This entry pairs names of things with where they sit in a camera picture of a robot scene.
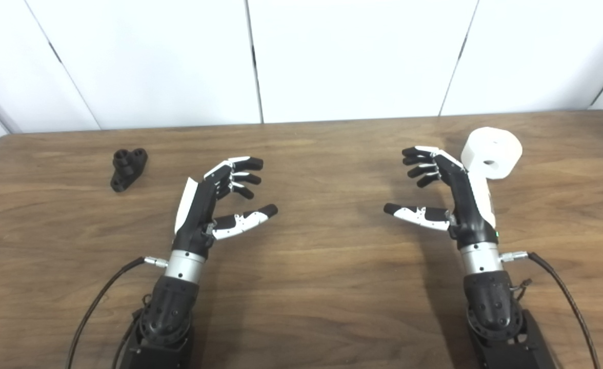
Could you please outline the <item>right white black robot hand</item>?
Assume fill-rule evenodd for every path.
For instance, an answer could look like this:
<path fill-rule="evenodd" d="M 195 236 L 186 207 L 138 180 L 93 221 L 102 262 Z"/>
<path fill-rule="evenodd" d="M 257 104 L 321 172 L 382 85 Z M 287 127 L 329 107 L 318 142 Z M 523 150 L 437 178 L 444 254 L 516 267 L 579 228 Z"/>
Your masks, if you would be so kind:
<path fill-rule="evenodd" d="M 487 178 L 438 147 L 414 146 L 402 151 L 407 172 L 424 188 L 435 181 L 451 189 L 454 210 L 387 203 L 384 212 L 421 227 L 446 231 L 461 249 L 479 243 L 498 244 L 496 218 Z"/>

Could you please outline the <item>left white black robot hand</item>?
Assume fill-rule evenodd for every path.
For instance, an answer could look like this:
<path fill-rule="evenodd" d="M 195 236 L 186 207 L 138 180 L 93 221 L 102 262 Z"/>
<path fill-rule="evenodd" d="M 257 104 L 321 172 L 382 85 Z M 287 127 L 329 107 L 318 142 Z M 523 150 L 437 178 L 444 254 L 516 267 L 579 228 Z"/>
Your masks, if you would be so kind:
<path fill-rule="evenodd" d="M 215 241 L 245 233 L 277 215 L 275 204 L 252 212 L 214 215 L 217 202 L 231 193 L 254 198 L 245 183 L 258 185 L 261 178 L 253 171 L 260 171 L 263 166 L 264 162 L 257 157 L 230 157 L 208 171 L 200 182 L 188 178 L 179 204 L 172 250 L 208 259 Z"/>

